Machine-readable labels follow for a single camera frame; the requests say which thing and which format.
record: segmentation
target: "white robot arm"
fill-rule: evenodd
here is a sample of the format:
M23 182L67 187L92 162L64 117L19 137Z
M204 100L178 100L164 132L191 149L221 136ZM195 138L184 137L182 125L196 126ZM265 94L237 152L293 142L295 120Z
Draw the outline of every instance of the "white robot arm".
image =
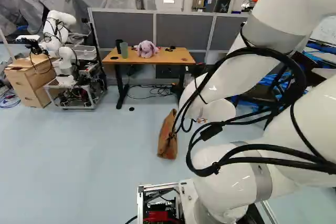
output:
M243 27L244 37L256 47L291 52L325 17L336 13L332 0L259 0ZM238 35L229 53L246 47ZM235 116L235 108L225 100L252 88L277 64L278 60L246 55L225 61L201 91L187 111L188 118L210 121L227 120ZM205 75L196 79L199 86ZM195 91L190 83L180 99L180 108Z
M63 44L68 40L68 27L75 23L76 19L72 15L51 10L43 28L44 41L39 44L40 47L49 52L58 52L62 58L59 68L67 75L72 73L71 59L74 56L74 52L69 47L63 47Z
M331 1L259 0L242 29L242 35L253 46L288 53L309 36L323 18L336 13L336 8L330 5ZM230 52L244 47L246 44L238 35ZM203 89L198 90L201 95L193 95L196 90L194 82L186 87L180 109L193 97L187 117L208 118L211 121L231 119L235 116L235 108L224 98L246 92L277 64L276 59L252 54L230 58L220 65ZM196 86L201 86L205 78L206 74L198 77ZM193 169L204 169L238 146L277 145L314 155L332 170L328 174L326 171L329 169L318 172L304 166L298 169L278 163L275 165L270 161L265 164L242 161L221 166L217 174L202 177L198 174L200 177L193 181L200 202L216 221L235 223L245 214L249 204L292 193L300 185L336 186L336 129L332 124L336 117L335 85L336 77L333 77L315 87L275 117L260 139L208 147L194 155ZM236 157L306 162L296 156L260 149L243 151L233 156Z

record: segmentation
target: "cup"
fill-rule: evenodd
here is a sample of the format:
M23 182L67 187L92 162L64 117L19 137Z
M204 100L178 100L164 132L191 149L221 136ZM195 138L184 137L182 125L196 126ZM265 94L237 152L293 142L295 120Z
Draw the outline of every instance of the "cup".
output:
M121 50L120 50L120 43L123 43L124 41L122 39L116 39L115 43L116 43L116 48L118 51L118 54L121 54Z
M120 49L121 49L121 56L124 59L127 59L128 58L128 45L127 45L127 43L126 42L120 43Z

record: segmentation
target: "pink stuffed animal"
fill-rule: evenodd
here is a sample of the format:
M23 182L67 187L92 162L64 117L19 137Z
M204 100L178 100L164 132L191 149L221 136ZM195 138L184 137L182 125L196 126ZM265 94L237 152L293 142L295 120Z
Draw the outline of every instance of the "pink stuffed animal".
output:
M138 56L142 58L151 58L159 49L153 44L153 42L144 40L138 45Z

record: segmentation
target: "black desk leg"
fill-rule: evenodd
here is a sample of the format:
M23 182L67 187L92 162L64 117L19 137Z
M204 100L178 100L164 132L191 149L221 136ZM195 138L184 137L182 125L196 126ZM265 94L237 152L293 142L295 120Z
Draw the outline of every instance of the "black desk leg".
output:
M115 69L115 75L117 78L118 90L119 90L119 99L118 99L116 108L117 110L119 110L121 109L121 106L124 102L124 99L127 95L127 92L130 86L129 84L126 84L125 87L123 86L119 64L114 64L114 69Z
M184 76L185 76L185 65L180 65L180 78L179 78L178 92L177 92L178 100L180 100L181 95L183 93Z

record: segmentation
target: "aluminum frame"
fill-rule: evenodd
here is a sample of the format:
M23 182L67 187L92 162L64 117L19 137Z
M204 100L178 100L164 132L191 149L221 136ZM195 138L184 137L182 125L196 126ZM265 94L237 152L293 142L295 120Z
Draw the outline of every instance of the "aluminum frame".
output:
M160 190L178 190L178 183L166 183L166 184L159 184L159 185L140 185L136 191L136 203L138 204L138 218L137 224L143 224L143 197L145 193L152 193L155 191Z
M213 22L211 25L211 29L210 29L210 34L209 34L209 38L208 38L208 43L207 43L207 47L206 50L193 50L190 49L189 52L205 52L205 58L204 61L206 62L208 53L210 51L215 51L215 52L228 52L228 50L210 50L211 47L211 42L212 42L212 38L213 38L213 32L216 26L216 21L217 21L217 17L242 17L242 18L248 18L249 14L231 14L231 13L198 13L198 12L167 12L167 11L159 11L159 10L137 10L137 9L114 9L114 8L92 8L89 7L88 8L88 12L89 12L89 18L90 18L90 22L93 25L93 28L96 30L96 26L92 12L107 12L107 13L143 13L143 14L153 14L153 42L156 45L156 16L157 14L168 14L168 15L194 15L194 16L212 16L213 17ZM98 48L99 50L102 51L111 51L113 48L101 48L99 46L99 40L98 40L98 36L97 33L94 33L94 36L96 37L96 41L98 44Z
M137 224L143 224L143 205L144 205L144 194L146 193L153 193L155 191L160 190L174 190L177 189L180 193L180 195L184 195L184 188L186 187L188 183L192 183L191 179L182 180L179 183L166 183L166 184L158 184L158 185L140 185L137 187L136 191L136 203L138 204L138 218L137 218ZM269 205L267 200L260 202L262 208L264 209L267 217L269 218L270 222L272 224L279 224L279 221L276 218L276 215L274 214L273 210L271 209L271 206Z
M102 97L106 94L106 90L103 90L101 96L99 97L99 99L97 100L97 102L95 103L93 101L93 98L92 98L92 95L91 95L91 91L90 91L90 87L89 85L82 85L82 86L78 86L78 85L73 85L73 86L66 86L66 85L50 85L54 80L56 80L56 78L52 79L51 81L49 81L47 84L45 84L43 86L44 90L46 91L51 103L57 107L57 108L60 108L60 109L88 109L88 110L93 110L97 107L97 105L99 104L99 102L101 101ZM55 103L55 99L51 96L49 90L50 89L73 89L73 88L79 88L79 89L84 89L87 94L88 94L88 97L89 97L89 100L91 102L91 106L66 106L66 107L61 107L61 106L58 106L56 103Z

